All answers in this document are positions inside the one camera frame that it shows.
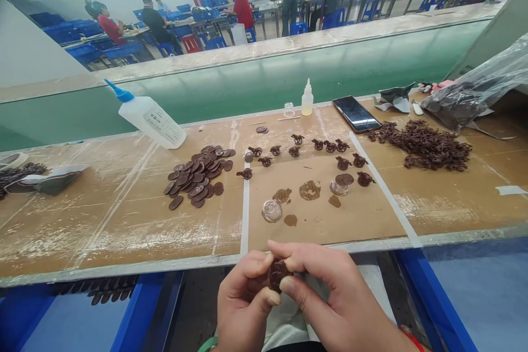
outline glue bottle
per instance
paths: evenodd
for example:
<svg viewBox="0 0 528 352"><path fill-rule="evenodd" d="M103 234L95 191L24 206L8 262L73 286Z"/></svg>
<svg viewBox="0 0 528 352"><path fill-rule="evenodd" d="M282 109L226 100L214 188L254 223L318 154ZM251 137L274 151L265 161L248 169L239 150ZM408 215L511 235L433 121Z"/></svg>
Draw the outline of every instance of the glue bottle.
<svg viewBox="0 0 528 352"><path fill-rule="evenodd" d="M304 94L301 98L301 114L309 116L314 110L314 96L312 95L312 86L310 85L310 79L306 83L304 88Z"/></svg>
<svg viewBox="0 0 528 352"><path fill-rule="evenodd" d="M119 115L165 149L177 149L187 133L151 97L134 96L110 81L117 99L122 101Z"/></svg>

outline blue nozzle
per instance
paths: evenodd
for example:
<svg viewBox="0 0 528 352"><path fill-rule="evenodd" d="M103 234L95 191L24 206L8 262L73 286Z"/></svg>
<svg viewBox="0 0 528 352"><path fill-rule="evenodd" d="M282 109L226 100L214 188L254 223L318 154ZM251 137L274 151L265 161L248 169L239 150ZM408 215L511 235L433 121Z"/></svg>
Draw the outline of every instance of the blue nozzle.
<svg viewBox="0 0 528 352"><path fill-rule="evenodd" d="M104 81L105 81L110 87L112 87L112 89L113 89L114 92L115 92L115 95L117 96L117 99L119 99L119 100L122 101L123 103L130 102L132 99L134 99L134 95L132 95L131 92L129 92L129 91L125 91L125 90L122 90L122 89L119 88L119 87L116 87L113 83L111 83L111 82L108 81L107 79L104 79Z"/></svg>

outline smartphone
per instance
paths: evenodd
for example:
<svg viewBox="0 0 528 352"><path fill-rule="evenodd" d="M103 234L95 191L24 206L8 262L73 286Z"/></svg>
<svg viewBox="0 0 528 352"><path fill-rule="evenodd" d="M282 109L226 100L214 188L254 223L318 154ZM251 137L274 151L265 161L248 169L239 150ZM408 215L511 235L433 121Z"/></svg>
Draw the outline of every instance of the smartphone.
<svg viewBox="0 0 528 352"><path fill-rule="evenodd" d="M332 103L357 134L381 128L380 122L353 96L334 99Z"/></svg>

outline woman in red shirt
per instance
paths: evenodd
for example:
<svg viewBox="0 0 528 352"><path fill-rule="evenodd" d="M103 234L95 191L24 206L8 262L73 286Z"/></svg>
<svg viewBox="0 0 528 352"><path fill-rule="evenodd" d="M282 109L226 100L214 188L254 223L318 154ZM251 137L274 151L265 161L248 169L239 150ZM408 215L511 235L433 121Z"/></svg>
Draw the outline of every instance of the woman in red shirt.
<svg viewBox="0 0 528 352"><path fill-rule="evenodd" d="M232 10L225 10L224 13L235 15L238 23L244 24L245 29L253 27L253 11L249 0L235 0L235 5Z"/></svg>

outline workbench surface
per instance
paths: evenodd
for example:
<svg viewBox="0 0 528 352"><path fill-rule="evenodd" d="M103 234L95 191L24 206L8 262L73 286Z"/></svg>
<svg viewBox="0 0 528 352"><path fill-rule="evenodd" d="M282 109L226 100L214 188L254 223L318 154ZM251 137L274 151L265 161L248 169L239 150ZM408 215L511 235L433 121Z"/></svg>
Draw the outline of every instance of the workbench surface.
<svg viewBox="0 0 528 352"><path fill-rule="evenodd" d="M396 111L383 113L374 108L371 99L362 104L380 121L397 122L400 128L416 118ZM244 220L244 205L249 202L244 195L249 192L244 191L244 181L235 172L244 168L244 152L250 145L265 151L282 145L283 154L276 161L295 161L286 153L293 145L292 133L306 137L301 158L339 154L316 152L310 143L313 138L348 142L352 146L346 153L349 157L354 144L358 151L364 150L372 169L382 178L378 184L386 185L401 232L390 237L382 233L368 239L359 236L339 248L376 251L528 234L527 197L500 196L495 189L504 185L528 188L528 134L515 120L491 115L479 124L501 136L515 135L511 140L499 141L463 130L460 139L474 148L469 169L449 172L404 168L405 153L363 135L349 136L348 125L328 103L319 104L310 117L277 120L282 117L276 111L191 124L182 147L172 151L141 133L28 150L31 161L49 167L73 163L89 164L90 168L59 196L9 195L0 202L0 285L237 262L241 245L243 252L248 239L244 221L264 220ZM431 126L439 126L428 116L422 117ZM261 125L269 128L268 134L257 134L256 126L250 125L262 122L266 122ZM224 193L213 196L201 209L192 207L185 198L177 210L170 211L171 199L163 195L167 175L206 145L237 152L231 157L233 170L222 172L214 180L223 182ZM324 188L329 180L323 181ZM258 177L250 182L258 183ZM354 214L354 209L347 210ZM377 220L375 210L365 219Z"/></svg>

